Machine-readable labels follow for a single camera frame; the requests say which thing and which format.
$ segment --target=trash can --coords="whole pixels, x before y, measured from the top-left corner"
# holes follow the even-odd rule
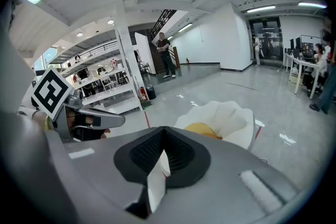
[[[155,94],[155,91],[154,91],[154,87],[152,85],[149,85],[147,88],[147,94],[148,94],[148,98],[149,100],[153,100],[156,98],[156,94]]]

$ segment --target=red fire extinguisher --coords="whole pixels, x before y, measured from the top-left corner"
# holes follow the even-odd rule
[[[146,96],[146,91],[145,91],[145,88],[144,87],[140,87],[140,95],[141,95],[141,98],[143,101],[147,101],[147,96]]]

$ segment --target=jeans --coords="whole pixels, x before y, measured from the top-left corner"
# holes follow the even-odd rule
[[[163,61],[164,70],[166,71],[166,75],[169,75],[169,70],[172,73],[172,75],[175,75],[175,68],[172,62],[172,58],[170,58],[170,55],[162,54],[161,58]]]
[[[336,89],[336,66],[331,66],[328,79],[323,87],[323,92],[316,102],[316,105],[319,109],[323,109],[325,112],[328,112],[329,107],[332,103],[332,98],[334,96],[335,89]]]
[[[257,65],[260,66],[259,50],[256,50],[255,53],[256,53]]]

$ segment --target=black baseboard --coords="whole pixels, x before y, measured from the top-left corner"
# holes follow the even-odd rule
[[[239,69],[229,69],[229,68],[221,68],[221,70],[224,71],[234,71],[234,72],[244,72],[247,68],[249,68],[253,63],[250,63],[247,67],[245,67],[243,70]]]
[[[190,62],[189,65],[219,65],[220,62]]]

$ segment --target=door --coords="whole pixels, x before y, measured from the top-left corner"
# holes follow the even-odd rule
[[[279,17],[250,20],[252,35],[256,35],[261,43],[264,58],[267,60],[283,60],[282,32]]]

